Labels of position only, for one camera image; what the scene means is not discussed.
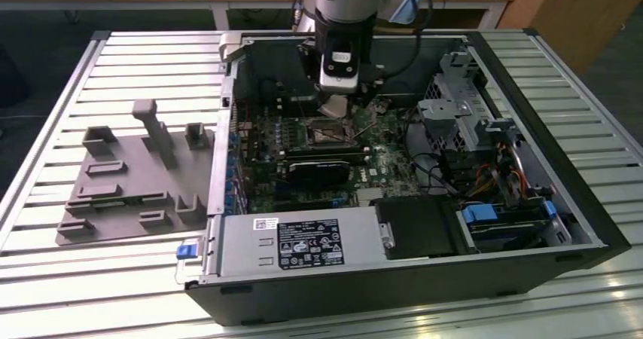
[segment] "gray 3d-printed holder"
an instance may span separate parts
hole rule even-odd
[[[151,99],[135,101],[132,115],[148,136],[115,137],[109,127],[85,132],[88,154],[59,223],[59,245],[205,227],[213,132],[195,123],[168,133]]]

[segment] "green motherboard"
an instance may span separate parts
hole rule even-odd
[[[367,108],[355,107],[350,118],[339,120],[306,115],[287,118],[279,109],[263,109],[244,135],[248,213],[363,206],[360,192],[370,188],[380,192],[376,197],[418,194],[418,177],[400,141],[404,111],[387,109],[379,100]],[[338,158],[320,156],[320,152],[334,150],[354,153]],[[302,188],[288,182],[288,154],[310,154],[315,161],[360,159],[350,165],[348,178],[336,185]]]

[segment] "power supply label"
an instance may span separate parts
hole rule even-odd
[[[336,219],[278,224],[278,243],[284,270],[344,264]]]

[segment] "slotted aluminum surface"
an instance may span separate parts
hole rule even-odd
[[[132,100],[155,98],[171,130],[216,129],[221,75],[216,32],[112,33],[85,54],[63,92],[61,118],[25,174],[0,234],[0,337],[603,337],[643,329],[643,168],[639,147],[578,81],[520,31],[486,32],[523,92],[580,170],[632,249],[526,295],[223,328],[175,281],[179,242],[199,232],[59,248],[63,217],[83,159],[87,125],[140,134]],[[498,101],[502,111],[507,112]],[[188,274],[197,266],[188,265]]]

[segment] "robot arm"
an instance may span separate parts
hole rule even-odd
[[[400,8],[391,8],[399,4],[392,0],[303,0],[307,24],[299,27],[307,28],[299,30],[311,31],[311,22],[315,27],[315,40],[299,49],[303,68],[318,88],[320,111],[335,118],[344,116],[348,100],[368,104],[383,84],[383,72],[370,62],[372,30],[378,15],[399,13]]]

